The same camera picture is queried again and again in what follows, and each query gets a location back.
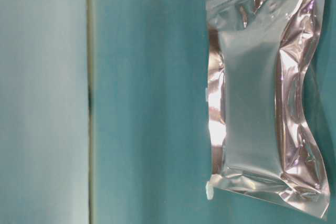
teal background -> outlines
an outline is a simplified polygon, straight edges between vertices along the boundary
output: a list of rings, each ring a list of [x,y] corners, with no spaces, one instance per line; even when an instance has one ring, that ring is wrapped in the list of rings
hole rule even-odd
[[[0,223],[87,224],[86,0],[0,6]]]
[[[203,0],[91,0],[92,220],[106,223],[326,223],[216,190],[204,89]],[[307,120],[325,160],[335,223],[336,0],[306,79]]]

zip lock bag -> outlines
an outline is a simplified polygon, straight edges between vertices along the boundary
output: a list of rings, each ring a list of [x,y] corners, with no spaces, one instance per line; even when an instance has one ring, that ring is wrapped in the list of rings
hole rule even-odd
[[[302,107],[324,0],[206,0],[213,187],[325,219],[330,189]]]

light blue panel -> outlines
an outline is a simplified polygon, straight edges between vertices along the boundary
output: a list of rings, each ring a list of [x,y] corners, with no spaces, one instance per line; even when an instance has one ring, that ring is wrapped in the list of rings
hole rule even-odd
[[[203,0],[92,0],[92,7],[94,224],[336,222],[336,0],[327,0],[305,99],[331,185],[328,222],[222,190],[206,200]]]
[[[0,6],[0,223],[86,224],[86,0]]]

teal surface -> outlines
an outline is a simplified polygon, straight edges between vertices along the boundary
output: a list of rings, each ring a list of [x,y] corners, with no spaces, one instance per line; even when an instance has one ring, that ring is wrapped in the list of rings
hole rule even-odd
[[[87,224],[86,0],[0,5],[0,223]]]
[[[336,222],[336,0],[306,82],[306,113]],[[207,33],[203,0],[92,0],[94,224],[326,223],[227,191],[206,200]]]

foil pouch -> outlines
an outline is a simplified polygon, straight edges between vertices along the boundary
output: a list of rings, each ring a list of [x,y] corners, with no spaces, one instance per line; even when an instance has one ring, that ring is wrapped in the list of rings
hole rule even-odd
[[[329,184],[302,107],[323,7],[324,0],[206,0],[208,189],[325,218]]]

